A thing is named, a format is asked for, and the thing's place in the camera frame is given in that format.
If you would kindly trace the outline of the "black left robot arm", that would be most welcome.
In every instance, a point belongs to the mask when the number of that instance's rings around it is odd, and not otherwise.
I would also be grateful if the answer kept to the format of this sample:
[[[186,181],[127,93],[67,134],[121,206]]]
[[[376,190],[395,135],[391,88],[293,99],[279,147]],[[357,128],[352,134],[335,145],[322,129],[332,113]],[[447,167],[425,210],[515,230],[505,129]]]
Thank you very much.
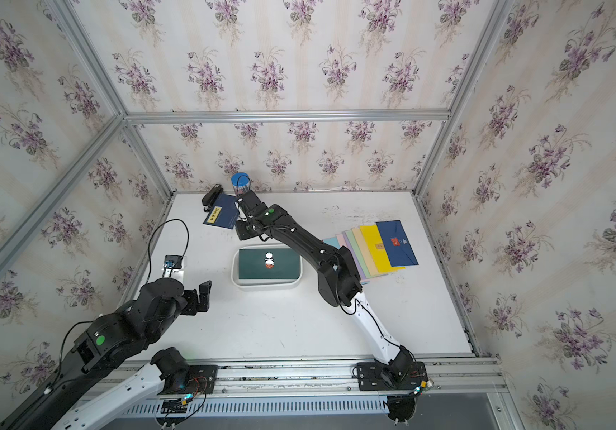
[[[191,397],[211,391],[212,376],[191,369],[175,347],[88,403],[81,398],[125,360],[157,343],[179,315],[209,310],[211,281],[186,290],[174,278],[144,285],[136,299],[103,315],[76,338],[57,369],[0,423],[1,429],[99,429],[156,394]]]

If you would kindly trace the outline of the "dark green envelope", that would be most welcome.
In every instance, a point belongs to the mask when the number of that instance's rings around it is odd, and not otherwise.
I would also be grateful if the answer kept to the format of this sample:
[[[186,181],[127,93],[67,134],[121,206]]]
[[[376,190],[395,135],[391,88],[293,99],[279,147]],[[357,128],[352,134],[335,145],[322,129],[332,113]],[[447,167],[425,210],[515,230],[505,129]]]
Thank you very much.
[[[290,248],[245,248],[238,254],[240,281],[295,281],[301,272],[301,258]]]

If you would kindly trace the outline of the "white plastic storage box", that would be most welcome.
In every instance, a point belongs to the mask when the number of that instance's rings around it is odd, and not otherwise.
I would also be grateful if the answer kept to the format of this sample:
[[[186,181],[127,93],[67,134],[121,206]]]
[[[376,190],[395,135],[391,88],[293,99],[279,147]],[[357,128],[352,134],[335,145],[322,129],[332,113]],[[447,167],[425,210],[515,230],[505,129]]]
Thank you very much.
[[[231,281],[240,290],[288,290],[303,275],[303,259],[296,251],[285,245],[253,245],[236,251]]]

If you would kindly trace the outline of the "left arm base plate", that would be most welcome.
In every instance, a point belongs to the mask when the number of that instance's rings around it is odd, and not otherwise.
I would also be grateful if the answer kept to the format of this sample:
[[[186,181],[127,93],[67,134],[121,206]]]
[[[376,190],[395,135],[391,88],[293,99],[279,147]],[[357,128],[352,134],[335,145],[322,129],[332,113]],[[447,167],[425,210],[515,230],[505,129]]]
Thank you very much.
[[[165,373],[164,387],[158,395],[212,394],[219,367],[216,365],[188,365]]]

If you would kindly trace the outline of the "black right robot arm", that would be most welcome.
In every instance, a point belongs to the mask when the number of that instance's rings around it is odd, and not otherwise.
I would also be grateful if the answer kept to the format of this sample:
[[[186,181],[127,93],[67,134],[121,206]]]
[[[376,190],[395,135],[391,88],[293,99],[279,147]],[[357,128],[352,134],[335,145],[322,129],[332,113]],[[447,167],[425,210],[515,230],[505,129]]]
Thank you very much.
[[[428,383],[426,371],[414,354],[390,335],[370,306],[347,247],[333,247],[320,240],[284,208],[268,206],[254,191],[236,197],[236,204],[242,213],[236,222],[238,238],[274,239],[306,260],[317,274],[322,299],[351,317],[365,336],[374,360],[381,366],[379,379],[387,387],[399,389],[409,377]]]

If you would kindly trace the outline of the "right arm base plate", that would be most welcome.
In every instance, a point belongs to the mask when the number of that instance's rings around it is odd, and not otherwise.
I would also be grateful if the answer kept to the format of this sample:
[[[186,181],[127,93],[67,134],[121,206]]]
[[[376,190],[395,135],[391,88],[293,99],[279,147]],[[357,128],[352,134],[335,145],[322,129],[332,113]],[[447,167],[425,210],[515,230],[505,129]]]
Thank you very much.
[[[422,392],[430,389],[430,380],[423,363],[414,362],[406,370],[380,362],[360,362],[351,371],[360,392]]]

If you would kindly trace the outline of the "yellow envelope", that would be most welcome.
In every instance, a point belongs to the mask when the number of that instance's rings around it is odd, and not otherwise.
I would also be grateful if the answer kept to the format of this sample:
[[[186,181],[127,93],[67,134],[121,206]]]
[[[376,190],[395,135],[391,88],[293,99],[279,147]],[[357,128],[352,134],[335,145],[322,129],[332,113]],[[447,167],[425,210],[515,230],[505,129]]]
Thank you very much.
[[[401,267],[393,267],[390,264],[390,259],[385,250],[383,239],[376,225],[361,226],[360,231],[379,273],[391,273],[401,270]]]

